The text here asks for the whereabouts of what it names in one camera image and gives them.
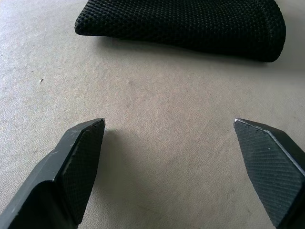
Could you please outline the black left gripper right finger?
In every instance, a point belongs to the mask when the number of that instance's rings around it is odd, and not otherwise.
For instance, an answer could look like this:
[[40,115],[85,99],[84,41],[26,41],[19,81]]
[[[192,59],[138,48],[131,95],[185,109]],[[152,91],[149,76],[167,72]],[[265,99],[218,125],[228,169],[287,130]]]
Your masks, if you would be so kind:
[[235,119],[250,181],[277,229],[305,227],[305,153],[282,130]]

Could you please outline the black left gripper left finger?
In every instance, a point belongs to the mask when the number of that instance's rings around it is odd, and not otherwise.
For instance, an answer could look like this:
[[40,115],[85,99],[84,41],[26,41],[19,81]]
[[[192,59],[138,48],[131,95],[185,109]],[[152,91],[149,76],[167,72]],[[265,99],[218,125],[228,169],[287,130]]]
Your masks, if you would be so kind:
[[95,182],[105,120],[68,129],[0,215],[2,229],[76,229]]

